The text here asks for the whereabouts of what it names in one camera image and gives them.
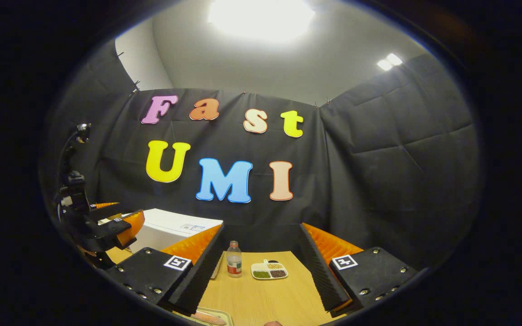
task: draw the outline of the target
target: black fabric backdrop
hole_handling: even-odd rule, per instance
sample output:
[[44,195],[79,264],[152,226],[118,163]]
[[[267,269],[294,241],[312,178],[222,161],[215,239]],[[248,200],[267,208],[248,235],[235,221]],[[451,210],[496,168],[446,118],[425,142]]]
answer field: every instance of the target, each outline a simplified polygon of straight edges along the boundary
[[[165,89],[131,95],[133,83],[113,42],[92,62],[110,64],[91,70],[86,78],[75,78],[79,87],[67,91],[50,118],[52,154],[42,164],[52,176],[53,159],[67,128],[93,123],[89,143],[73,160],[87,178],[90,202],[118,201],[130,211],[160,208],[223,219],[228,225],[278,227],[304,221],[362,248],[381,246],[417,269],[447,258],[476,215],[482,187],[476,128],[456,84],[430,55],[349,89],[319,109],[216,90]],[[93,88],[91,81],[106,77],[110,86],[98,83],[101,86]],[[163,95],[178,95],[179,101],[157,124],[141,124],[151,98]],[[208,97],[219,101],[220,116],[191,120],[194,103]],[[248,109],[267,112],[267,132],[244,130]],[[280,114],[290,110],[304,119],[298,124],[303,130],[300,138],[283,131]],[[163,171],[172,165],[174,142],[191,145],[175,182],[160,183],[147,175],[151,140],[169,143]],[[235,161],[251,162],[251,202],[219,201],[216,196],[212,201],[197,200],[202,175],[198,161],[205,157],[217,159],[224,173]],[[270,200],[272,161],[293,164],[292,200]],[[271,235],[267,240],[279,241]]]

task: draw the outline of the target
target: white box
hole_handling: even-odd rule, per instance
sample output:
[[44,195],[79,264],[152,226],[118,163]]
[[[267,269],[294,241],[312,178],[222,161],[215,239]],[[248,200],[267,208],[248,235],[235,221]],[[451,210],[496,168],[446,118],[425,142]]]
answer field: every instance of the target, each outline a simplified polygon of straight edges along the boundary
[[183,215],[158,208],[149,209],[144,213],[145,224],[136,235],[136,241],[130,245],[132,253],[147,246],[162,250],[191,235],[223,224],[222,220]]

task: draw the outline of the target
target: wooden table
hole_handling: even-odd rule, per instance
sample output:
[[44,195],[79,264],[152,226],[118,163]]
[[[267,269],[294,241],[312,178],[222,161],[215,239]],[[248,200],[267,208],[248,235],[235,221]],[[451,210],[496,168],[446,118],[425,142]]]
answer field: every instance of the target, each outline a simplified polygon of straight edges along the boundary
[[[263,326],[273,320],[283,326],[317,326],[344,316],[332,318],[324,310],[311,273],[290,251],[244,252],[240,278],[228,276],[224,257],[199,306],[227,312],[235,326]],[[251,264],[264,259],[284,264],[289,276],[254,279]]]

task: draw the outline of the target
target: letter u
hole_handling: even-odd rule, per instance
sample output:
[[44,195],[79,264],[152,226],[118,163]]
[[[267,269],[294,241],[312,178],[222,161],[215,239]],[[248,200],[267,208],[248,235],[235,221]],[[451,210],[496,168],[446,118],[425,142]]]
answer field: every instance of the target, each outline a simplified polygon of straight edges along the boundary
[[160,169],[160,161],[162,159],[162,153],[168,147],[167,142],[162,140],[152,140],[149,142],[149,156],[146,159],[146,173],[158,182],[172,182],[180,177],[180,173],[183,171],[184,156],[190,145],[187,143],[174,143],[172,148],[174,149],[174,160],[172,161],[172,168],[170,171],[162,171]]

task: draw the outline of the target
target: pink letter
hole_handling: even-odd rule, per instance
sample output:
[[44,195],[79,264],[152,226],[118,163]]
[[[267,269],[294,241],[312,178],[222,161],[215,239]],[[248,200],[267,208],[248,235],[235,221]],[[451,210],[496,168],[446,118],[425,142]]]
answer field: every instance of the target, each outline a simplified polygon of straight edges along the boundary
[[269,195],[272,200],[290,200],[294,194],[290,192],[290,169],[294,165],[290,162],[275,161],[269,163],[273,170],[273,192]]
[[179,101],[179,97],[176,95],[169,96],[154,96],[153,103],[150,106],[148,113],[141,123],[145,125],[153,125],[158,122],[158,116],[163,116],[168,111],[170,104],[175,104]]

